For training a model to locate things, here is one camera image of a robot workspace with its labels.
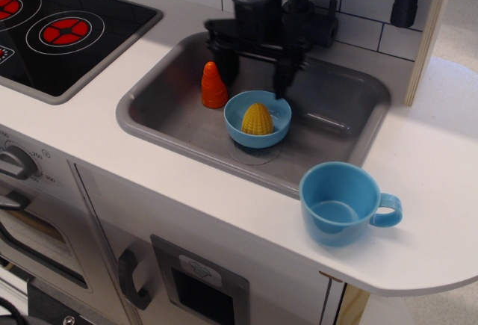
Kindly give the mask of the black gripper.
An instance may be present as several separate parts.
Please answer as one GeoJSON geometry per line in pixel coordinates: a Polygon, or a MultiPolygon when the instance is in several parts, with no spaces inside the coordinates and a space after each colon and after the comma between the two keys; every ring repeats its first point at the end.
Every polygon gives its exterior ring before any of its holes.
{"type": "Polygon", "coordinates": [[[233,18],[205,21],[206,44],[227,87],[239,74],[239,58],[251,58],[275,64],[274,93],[285,97],[311,47],[285,27],[282,7],[241,8],[233,18]]]}

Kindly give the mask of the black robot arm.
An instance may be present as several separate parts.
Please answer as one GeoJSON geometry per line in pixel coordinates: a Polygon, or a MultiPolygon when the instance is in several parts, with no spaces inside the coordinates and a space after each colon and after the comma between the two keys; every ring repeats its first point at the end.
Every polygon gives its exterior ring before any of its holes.
{"type": "Polygon", "coordinates": [[[301,29],[312,13],[308,0],[232,0],[232,19],[210,19],[207,45],[220,77],[231,86],[239,73],[240,58],[274,65],[273,89],[285,97],[311,44],[301,29]]]}

